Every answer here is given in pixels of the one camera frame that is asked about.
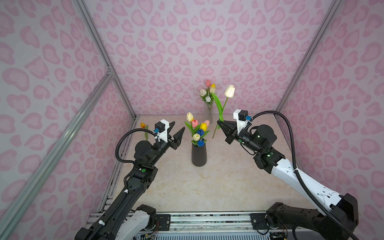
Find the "pale cream tulip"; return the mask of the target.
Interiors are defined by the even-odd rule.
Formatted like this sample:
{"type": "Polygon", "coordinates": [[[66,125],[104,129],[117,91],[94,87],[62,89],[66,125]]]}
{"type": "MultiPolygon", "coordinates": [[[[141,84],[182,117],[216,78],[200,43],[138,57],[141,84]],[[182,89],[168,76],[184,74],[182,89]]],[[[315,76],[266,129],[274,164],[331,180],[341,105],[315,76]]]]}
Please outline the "pale cream tulip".
{"type": "Polygon", "coordinates": [[[193,141],[198,142],[200,139],[201,139],[201,135],[200,134],[194,134],[193,135],[193,141]]]}

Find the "cream yellow tulip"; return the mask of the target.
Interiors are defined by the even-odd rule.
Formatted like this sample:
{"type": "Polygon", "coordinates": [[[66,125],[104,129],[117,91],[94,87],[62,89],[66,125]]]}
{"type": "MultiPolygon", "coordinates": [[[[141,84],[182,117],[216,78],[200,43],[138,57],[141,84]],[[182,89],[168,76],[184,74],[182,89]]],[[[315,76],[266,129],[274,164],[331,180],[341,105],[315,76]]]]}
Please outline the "cream yellow tulip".
{"type": "Polygon", "coordinates": [[[193,120],[195,120],[194,115],[191,112],[187,113],[187,121],[185,122],[185,124],[190,130],[192,136],[195,134],[195,128],[193,128],[191,124],[193,120]]]}

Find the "clear glass vase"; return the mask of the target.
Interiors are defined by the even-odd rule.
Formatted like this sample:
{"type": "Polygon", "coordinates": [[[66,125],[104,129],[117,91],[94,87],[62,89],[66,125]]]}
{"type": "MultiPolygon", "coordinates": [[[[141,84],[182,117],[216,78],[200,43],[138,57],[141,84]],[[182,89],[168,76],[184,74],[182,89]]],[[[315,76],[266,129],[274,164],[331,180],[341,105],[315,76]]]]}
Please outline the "clear glass vase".
{"type": "Polygon", "coordinates": [[[204,102],[203,119],[208,120],[210,123],[213,121],[213,104],[204,102]]]}

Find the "blue tulip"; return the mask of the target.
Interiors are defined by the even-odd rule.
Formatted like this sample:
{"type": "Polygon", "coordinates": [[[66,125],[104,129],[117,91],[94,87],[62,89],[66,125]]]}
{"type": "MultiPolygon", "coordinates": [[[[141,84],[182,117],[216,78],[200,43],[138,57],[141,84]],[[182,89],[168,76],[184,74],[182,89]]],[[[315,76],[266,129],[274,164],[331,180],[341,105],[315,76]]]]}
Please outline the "blue tulip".
{"type": "Polygon", "coordinates": [[[198,146],[198,147],[203,147],[204,144],[205,144],[205,141],[204,141],[204,140],[199,140],[199,141],[197,141],[197,146],[198,146]]]}
{"type": "Polygon", "coordinates": [[[205,133],[205,132],[204,132],[202,129],[199,129],[199,130],[197,131],[197,134],[199,134],[200,136],[203,136],[204,133],[205,133]]]}

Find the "black tapered vase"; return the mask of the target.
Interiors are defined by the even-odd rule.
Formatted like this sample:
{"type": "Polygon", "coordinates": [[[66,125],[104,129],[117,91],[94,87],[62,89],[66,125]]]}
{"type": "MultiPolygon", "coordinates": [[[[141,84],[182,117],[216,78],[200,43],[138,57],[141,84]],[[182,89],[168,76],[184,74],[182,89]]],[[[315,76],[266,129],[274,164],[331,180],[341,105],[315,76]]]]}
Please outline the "black tapered vase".
{"type": "Polygon", "coordinates": [[[192,163],[196,167],[202,167],[207,163],[207,146],[192,145],[192,163]]]}

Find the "white blue-tinged tulip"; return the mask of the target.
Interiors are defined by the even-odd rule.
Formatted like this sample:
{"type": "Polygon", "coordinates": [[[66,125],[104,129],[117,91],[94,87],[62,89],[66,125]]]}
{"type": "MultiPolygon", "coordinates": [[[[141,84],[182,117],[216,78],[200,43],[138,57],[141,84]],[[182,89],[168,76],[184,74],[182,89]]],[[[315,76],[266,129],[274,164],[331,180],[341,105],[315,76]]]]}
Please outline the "white blue-tinged tulip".
{"type": "Polygon", "coordinates": [[[211,97],[209,97],[209,96],[207,96],[207,97],[205,98],[205,100],[206,100],[206,103],[207,103],[207,104],[209,104],[209,103],[212,101],[211,97]]]}

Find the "ivory white tulip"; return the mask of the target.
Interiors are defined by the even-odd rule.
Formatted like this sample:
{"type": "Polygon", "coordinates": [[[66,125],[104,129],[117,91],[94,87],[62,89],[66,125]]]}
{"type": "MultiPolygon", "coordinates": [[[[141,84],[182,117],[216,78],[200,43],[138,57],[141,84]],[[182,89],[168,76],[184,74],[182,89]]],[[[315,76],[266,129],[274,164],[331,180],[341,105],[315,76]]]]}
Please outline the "ivory white tulip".
{"type": "Polygon", "coordinates": [[[235,89],[236,88],[234,87],[234,85],[229,85],[227,87],[227,89],[225,91],[226,100],[225,100],[223,105],[222,105],[219,97],[215,93],[212,93],[212,98],[213,98],[213,100],[217,106],[218,112],[219,112],[219,121],[221,121],[221,122],[224,121],[223,114],[224,114],[224,110],[225,110],[225,107],[227,105],[228,99],[231,99],[234,97],[235,89]]]}

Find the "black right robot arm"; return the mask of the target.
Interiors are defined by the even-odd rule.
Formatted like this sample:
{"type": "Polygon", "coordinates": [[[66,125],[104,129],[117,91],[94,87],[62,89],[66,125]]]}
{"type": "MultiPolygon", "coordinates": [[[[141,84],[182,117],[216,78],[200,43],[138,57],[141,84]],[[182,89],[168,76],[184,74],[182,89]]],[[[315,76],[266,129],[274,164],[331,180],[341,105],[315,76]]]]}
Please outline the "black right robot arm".
{"type": "Polygon", "coordinates": [[[268,125],[253,126],[255,118],[249,116],[248,111],[235,110],[233,121],[218,120],[217,123],[228,144],[239,142],[251,151],[259,169],[284,181],[314,206],[314,209],[305,209],[276,202],[266,211],[265,225],[269,229],[291,226],[295,239],[296,229],[301,227],[317,232],[326,240],[356,240],[357,199],[329,189],[300,170],[295,152],[289,160],[277,151],[273,147],[277,140],[274,130],[268,125]]]}

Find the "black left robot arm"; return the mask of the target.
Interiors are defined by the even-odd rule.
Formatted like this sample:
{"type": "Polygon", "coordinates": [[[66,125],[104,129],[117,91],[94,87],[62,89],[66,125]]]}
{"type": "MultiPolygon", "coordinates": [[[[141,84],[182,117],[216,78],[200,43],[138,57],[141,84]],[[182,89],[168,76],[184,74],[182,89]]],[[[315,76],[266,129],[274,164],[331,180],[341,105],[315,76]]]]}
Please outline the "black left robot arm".
{"type": "Polygon", "coordinates": [[[145,193],[154,181],[158,168],[155,164],[169,148],[176,150],[182,142],[185,128],[181,128],[173,136],[170,135],[175,122],[161,120],[155,124],[155,130],[142,129],[155,138],[151,144],[149,141],[140,141],[135,146],[133,160],[124,160],[120,156],[120,147],[123,141],[139,131],[128,131],[119,140],[115,157],[120,163],[133,164],[132,170],[124,177],[124,187],[118,197],[101,217],[88,229],[81,228],[75,235],[76,240],[131,240],[141,230],[155,230],[156,209],[141,205],[130,217],[129,213],[138,199],[145,193]]]}

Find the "diagonal aluminium frame bar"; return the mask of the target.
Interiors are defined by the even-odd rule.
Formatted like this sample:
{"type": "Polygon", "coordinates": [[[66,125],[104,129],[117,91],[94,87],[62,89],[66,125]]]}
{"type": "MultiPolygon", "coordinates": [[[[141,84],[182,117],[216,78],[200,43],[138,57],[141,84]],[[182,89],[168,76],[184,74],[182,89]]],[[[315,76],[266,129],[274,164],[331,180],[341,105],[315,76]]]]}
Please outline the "diagonal aluminium frame bar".
{"type": "Polygon", "coordinates": [[[102,94],[108,88],[114,78],[113,73],[107,73],[102,81],[97,85],[92,94],[85,101],[78,113],[69,123],[61,137],[51,148],[50,152],[43,159],[38,169],[25,184],[20,194],[12,202],[9,209],[1,219],[1,239],[7,240],[12,235],[13,231],[33,203],[34,199],[44,186],[48,177],[53,172],[59,160],[70,146],[71,142],[79,132],[80,128],[87,120],[91,111],[98,103],[102,94]]]}

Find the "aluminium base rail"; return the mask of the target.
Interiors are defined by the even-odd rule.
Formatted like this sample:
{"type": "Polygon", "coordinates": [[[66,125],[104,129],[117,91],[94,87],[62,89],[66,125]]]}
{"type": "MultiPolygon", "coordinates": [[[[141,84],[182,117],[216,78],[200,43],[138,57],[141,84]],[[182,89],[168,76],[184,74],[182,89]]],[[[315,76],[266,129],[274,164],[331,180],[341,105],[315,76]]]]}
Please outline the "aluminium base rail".
{"type": "Polygon", "coordinates": [[[148,206],[135,212],[113,217],[104,213],[86,229],[81,228],[76,240],[130,240],[139,232],[230,232],[235,230],[255,231],[267,237],[277,231],[287,234],[292,227],[294,236],[300,228],[319,233],[326,240],[347,240],[348,234],[328,216],[317,210],[293,208],[276,203],[265,213],[170,213],[159,215],[148,206]]]}

